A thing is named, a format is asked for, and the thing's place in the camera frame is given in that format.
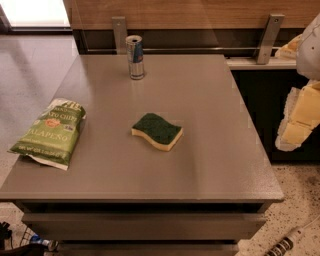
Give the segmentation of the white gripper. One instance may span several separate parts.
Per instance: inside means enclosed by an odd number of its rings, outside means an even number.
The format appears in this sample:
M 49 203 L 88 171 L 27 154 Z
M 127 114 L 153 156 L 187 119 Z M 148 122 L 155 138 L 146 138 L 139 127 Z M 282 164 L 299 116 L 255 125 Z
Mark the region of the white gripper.
M 299 148 L 320 124 L 320 13 L 305 28 L 278 49 L 276 58 L 295 59 L 297 71 L 310 81 L 301 89 L 292 87 L 284 107 L 275 146 L 281 151 Z

